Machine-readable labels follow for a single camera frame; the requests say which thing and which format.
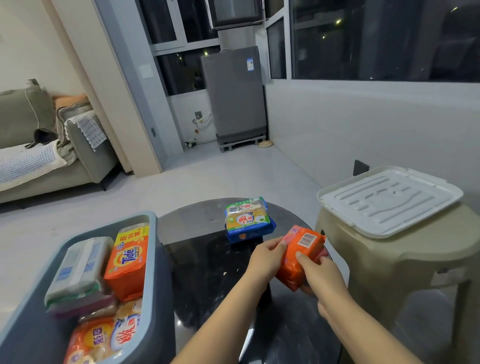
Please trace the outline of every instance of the orange soap package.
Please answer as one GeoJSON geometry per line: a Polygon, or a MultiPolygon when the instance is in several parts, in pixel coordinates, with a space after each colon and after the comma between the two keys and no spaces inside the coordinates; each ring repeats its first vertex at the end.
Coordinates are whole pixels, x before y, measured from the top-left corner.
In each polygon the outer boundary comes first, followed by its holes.
{"type": "Polygon", "coordinates": [[[121,229],[107,263],[104,280],[120,301],[142,297],[148,248],[148,223],[121,229]]]}
{"type": "Polygon", "coordinates": [[[287,242],[287,251],[276,277],[295,292],[305,280],[305,272],[297,261],[295,253],[301,252],[314,262],[319,260],[320,256],[326,255],[325,236],[319,232],[294,225],[283,237],[283,240],[287,242]]]}
{"type": "Polygon", "coordinates": [[[113,354],[110,336],[113,317],[87,321],[73,331],[63,364],[95,364],[113,354]]]}

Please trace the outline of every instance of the hand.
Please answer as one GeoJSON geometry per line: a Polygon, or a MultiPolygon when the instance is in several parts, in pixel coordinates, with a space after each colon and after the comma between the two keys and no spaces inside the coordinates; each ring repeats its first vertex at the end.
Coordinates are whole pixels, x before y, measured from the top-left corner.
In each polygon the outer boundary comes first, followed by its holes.
{"type": "Polygon", "coordinates": [[[261,284],[264,288],[280,268],[283,255],[287,251],[283,236],[258,244],[248,263],[245,276],[261,284]]]}
{"type": "Polygon", "coordinates": [[[320,257],[320,265],[312,262],[300,252],[296,253],[297,261],[301,264],[307,277],[308,287],[301,289],[307,293],[313,291],[318,298],[318,312],[329,321],[329,309],[340,300],[351,300],[345,281],[338,266],[325,256],[320,257]]]}

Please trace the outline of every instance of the wall outlet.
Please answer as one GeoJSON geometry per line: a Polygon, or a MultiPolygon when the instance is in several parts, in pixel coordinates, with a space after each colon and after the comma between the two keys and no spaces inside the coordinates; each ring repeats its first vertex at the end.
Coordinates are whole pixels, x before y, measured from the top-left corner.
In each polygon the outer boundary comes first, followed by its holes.
{"type": "Polygon", "coordinates": [[[360,162],[358,159],[356,159],[355,163],[353,164],[353,175],[358,176],[359,174],[368,172],[369,169],[370,166],[368,164],[360,162]]]}

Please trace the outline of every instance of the gray plastic basket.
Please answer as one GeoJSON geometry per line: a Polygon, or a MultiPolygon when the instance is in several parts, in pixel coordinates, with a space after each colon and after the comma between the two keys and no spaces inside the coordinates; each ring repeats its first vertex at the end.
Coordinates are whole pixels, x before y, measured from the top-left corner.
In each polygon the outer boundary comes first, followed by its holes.
{"type": "Polygon", "coordinates": [[[138,331],[123,347],[122,353],[100,363],[170,363],[175,356],[172,279],[167,253],[158,241],[156,215],[150,211],[84,232],[60,247],[0,333],[2,363],[63,363],[77,324],[75,319],[62,320],[47,314],[43,299],[67,249],[76,242],[96,236],[110,236],[115,240],[121,228],[141,222],[150,224],[142,319],[138,331]]]}

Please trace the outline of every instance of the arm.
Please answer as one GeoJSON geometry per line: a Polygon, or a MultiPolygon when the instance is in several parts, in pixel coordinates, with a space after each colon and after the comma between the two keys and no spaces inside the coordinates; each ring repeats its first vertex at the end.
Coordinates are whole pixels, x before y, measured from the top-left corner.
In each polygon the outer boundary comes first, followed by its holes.
{"type": "Polygon", "coordinates": [[[280,268],[280,238],[258,245],[247,271],[172,364],[235,364],[260,296],[280,268]]]}
{"type": "Polygon", "coordinates": [[[421,364],[395,337],[351,298],[337,265],[324,256],[320,265],[297,253],[318,297],[318,311],[357,364],[421,364]]]}

